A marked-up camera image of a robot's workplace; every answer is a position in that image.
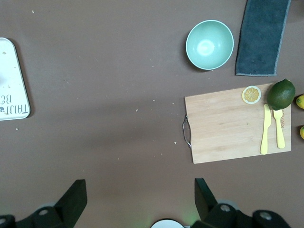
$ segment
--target lemon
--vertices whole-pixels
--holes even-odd
[[[243,90],[242,99],[245,103],[252,105],[261,99],[261,95],[261,90],[258,87],[251,85]]]
[[[304,126],[300,129],[300,136],[304,139]]]
[[[302,94],[301,96],[299,96],[297,99],[296,99],[296,104],[304,109],[304,94]]]

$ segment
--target bowl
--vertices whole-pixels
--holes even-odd
[[[228,61],[233,46],[233,35],[224,23],[206,20],[190,31],[186,41],[186,52],[196,67],[213,70]]]

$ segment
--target whole lime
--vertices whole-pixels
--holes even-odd
[[[291,81],[284,79],[275,83],[267,94],[267,103],[273,110],[287,108],[295,97],[295,87]]]

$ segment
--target dish towel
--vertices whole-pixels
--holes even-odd
[[[276,76],[290,1],[247,1],[238,44],[236,75]]]

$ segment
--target plastic knife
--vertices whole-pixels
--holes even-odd
[[[271,112],[267,104],[264,105],[264,129],[261,144],[261,154],[268,152],[268,128],[271,125]]]

